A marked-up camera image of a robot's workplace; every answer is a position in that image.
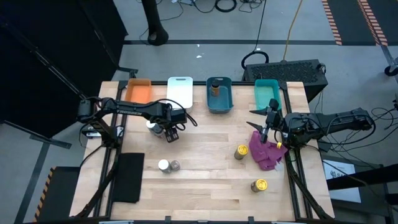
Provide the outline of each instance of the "orange bin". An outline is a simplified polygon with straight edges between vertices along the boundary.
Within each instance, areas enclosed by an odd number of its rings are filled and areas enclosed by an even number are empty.
[[[130,78],[124,100],[134,103],[148,103],[151,99],[152,85],[150,84],[150,79]]]

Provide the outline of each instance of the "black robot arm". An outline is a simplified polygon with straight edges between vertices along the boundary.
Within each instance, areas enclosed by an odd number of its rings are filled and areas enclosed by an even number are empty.
[[[111,113],[142,116],[151,123],[157,123],[165,130],[168,142],[178,139],[176,125],[187,122],[185,110],[173,110],[170,103],[155,101],[141,104],[98,97],[80,101],[77,120],[83,124],[92,125],[102,136],[104,146],[116,147],[115,144],[118,144],[117,131],[115,128],[109,127],[102,119],[103,116]]]
[[[277,111],[279,104],[271,99],[269,107],[263,110],[250,111],[266,115],[265,126],[248,122],[261,133],[261,141],[266,142],[268,130],[273,129],[285,133],[287,147],[302,147],[311,139],[320,139],[328,134],[342,130],[369,130],[374,121],[366,110],[357,108],[352,111],[335,114],[321,113],[289,113],[282,118]]]

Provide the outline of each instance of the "yellow cable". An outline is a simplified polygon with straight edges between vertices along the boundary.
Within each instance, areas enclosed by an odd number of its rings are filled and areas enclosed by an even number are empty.
[[[297,14],[299,13],[299,10],[300,10],[300,7],[301,7],[301,3],[303,3],[303,0],[300,0],[300,3],[298,4],[298,8],[296,10],[296,14],[294,15],[292,24],[290,25],[289,33],[287,34],[287,40],[286,40],[286,46],[285,46],[285,52],[284,52],[284,60],[285,60],[285,56],[286,56],[287,46],[289,44],[290,32],[292,31],[294,21],[296,20]]]

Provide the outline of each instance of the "yellow can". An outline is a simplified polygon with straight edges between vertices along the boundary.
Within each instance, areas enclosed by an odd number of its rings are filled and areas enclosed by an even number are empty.
[[[260,192],[266,190],[268,187],[267,181],[264,179],[258,179],[251,183],[250,188],[253,192]]]
[[[238,146],[238,148],[236,149],[235,153],[234,153],[234,157],[237,160],[241,160],[244,158],[245,155],[247,155],[249,152],[249,149],[247,146],[245,145],[240,145]]]

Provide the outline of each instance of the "teal bin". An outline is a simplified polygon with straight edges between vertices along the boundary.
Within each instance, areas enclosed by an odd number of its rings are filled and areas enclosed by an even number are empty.
[[[211,84],[213,80],[218,80],[220,84],[218,96],[211,94]],[[232,107],[232,81],[228,77],[211,77],[206,82],[207,107],[210,113],[228,113]]]
[[[269,100],[272,98],[278,101],[278,110],[282,109],[279,95],[279,84],[277,80],[256,80],[254,84],[254,97],[256,99],[257,110],[267,107]]]

